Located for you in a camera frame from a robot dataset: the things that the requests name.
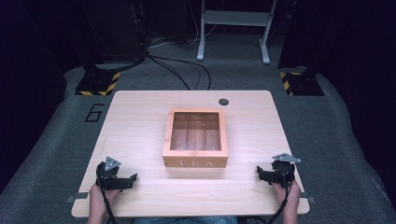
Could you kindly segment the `dark equipment cabinet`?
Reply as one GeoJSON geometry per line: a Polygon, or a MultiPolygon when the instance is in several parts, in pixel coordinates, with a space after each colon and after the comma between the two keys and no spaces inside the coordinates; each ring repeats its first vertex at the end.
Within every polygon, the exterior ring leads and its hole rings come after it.
{"type": "Polygon", "coordinates": [[[144,60],[142,0],[82,0],[103,62],[139,64],[144,60]]]}

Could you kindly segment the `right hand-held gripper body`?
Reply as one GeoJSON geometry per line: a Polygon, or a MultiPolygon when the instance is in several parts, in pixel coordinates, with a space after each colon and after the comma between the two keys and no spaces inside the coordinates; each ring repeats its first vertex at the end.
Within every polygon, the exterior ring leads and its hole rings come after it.
{"type": "Polygon", "coordinates": [[[295,179],[295,164],[300,163],[299,158],[288,153],[273,156],[272,168],[274,171],[271,183],[277,183],[282,188],[287,187],[295,179]]]}

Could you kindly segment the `wooden tea box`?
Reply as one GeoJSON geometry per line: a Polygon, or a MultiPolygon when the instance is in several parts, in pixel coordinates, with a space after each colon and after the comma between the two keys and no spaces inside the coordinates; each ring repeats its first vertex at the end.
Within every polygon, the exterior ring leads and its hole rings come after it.
{"type": "Polygon", "coordinates": [[[228,158],[223,109],[174,107],[169,110],[163,145],[166,167],[225,168],[228,158]]]}

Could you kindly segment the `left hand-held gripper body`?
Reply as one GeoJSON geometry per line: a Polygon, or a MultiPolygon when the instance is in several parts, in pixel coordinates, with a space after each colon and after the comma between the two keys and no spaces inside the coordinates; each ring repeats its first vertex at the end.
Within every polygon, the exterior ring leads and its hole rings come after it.
{"type": "Polygon", "coordinates": [[[96,185],[105,190],[124,190],[125,185],[130,182],[129,178],[118,178],[117,174],[120,169],[120,162],[106,157],[96,168],[96,185]]]}

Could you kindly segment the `white metal stand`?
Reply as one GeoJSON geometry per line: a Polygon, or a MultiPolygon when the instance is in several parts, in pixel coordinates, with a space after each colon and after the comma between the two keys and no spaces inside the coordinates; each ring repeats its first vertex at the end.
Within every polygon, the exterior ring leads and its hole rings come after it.
{"type": "Polygon", "coordinates": [[[267,40],[275,16],[277,0],[270,0],[270,9],[265,12],[212,10],[205,8],[205,0],[201,0],[200,41],[196,59],[201,62],[205,58],[205,27],[212,25],[235,25],[263,27],[264,33],[260,39],[262,62],[270,64],[267,40]]]}

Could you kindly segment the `grey table bracket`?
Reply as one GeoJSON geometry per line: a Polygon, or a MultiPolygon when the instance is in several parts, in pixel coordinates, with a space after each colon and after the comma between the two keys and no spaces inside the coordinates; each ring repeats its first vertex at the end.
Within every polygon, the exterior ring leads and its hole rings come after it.
{"type": "Polygon", "coordinates": [[[74,195],[67,196],[65,201],[67,203],[73,203],[75,200],[87,199],[87,198],[88,198],[88,192],[78,192],[74,195]]]}
{"type": "Polygon", "coordinates": [[[311,195],[309,195],[306,192],[301,192],[300,193],[300,197],[303,198],[303,199],[307,199],[307,201],[309,203],[316,203],[317,202],[317,200],[316,200],[316,198],[314,196],[311,196],[311,195]]]}

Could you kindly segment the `person's left hand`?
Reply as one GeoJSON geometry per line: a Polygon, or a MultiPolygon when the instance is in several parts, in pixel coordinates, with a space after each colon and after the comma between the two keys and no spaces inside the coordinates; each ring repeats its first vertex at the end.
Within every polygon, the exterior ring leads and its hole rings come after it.
{"type": "Polygon", "coordinates": [[[90,189],[89,217],[102,217],[107,212],[105,199],[108,199],[109,204],[113,204],[118,194],[118,190],[106,190],[105,194],[102,194],[97,185],[92,185],[90,189]]]}

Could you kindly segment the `person's right hand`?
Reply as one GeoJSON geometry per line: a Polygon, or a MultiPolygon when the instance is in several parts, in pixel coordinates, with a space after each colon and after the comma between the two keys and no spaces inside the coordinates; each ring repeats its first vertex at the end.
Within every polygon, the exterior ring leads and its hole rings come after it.
{"type": "Polygon", "coordinates": [[[296,181],[293,181],[288,189],[282,188],[279,184],[272,184],[278,204],[281,205],[284,200],[287,200],[285,209],[296,210],[300,202],[301,188],[296,181]]]}

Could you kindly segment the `black stand base striped edge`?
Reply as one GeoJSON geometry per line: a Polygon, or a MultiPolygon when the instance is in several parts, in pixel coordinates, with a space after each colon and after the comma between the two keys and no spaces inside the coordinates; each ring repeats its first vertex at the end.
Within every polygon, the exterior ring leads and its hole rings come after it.
{"type": "Polygon", "coordinates": [[[324,96],[315,78],[307,78],[301,73],[280,74],[286,94],[289,96],[324,96]]]}
{"type": "Polygon", "coordinates": [[[109,95],[115,89],[119,77],[120,73],[102,74],[97,77],[84,75],[76,87],[75,95],[109,95]]]}

